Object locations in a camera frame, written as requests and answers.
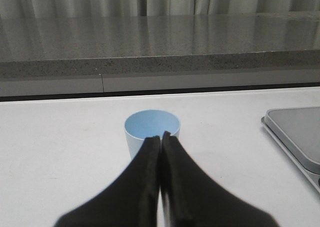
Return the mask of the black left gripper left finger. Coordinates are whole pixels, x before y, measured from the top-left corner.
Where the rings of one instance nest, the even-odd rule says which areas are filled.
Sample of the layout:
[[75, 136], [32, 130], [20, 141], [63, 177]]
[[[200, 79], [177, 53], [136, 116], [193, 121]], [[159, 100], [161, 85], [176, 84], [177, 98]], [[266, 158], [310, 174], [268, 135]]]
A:
[[55, 226], [155, 227], [160, 150], [160, 138], [147, 137], [130, 164], [111, 185], [61, 216]]

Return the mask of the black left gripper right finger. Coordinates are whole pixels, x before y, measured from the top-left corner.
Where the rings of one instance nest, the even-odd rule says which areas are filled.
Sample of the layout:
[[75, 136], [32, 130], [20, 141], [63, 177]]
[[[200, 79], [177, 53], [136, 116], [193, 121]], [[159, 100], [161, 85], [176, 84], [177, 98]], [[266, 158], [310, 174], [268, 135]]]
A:
[[278, 226], [270, 214], [234, 196], [212, 180], [169, 132], [162, 137], [160, 163], [165, 226]]

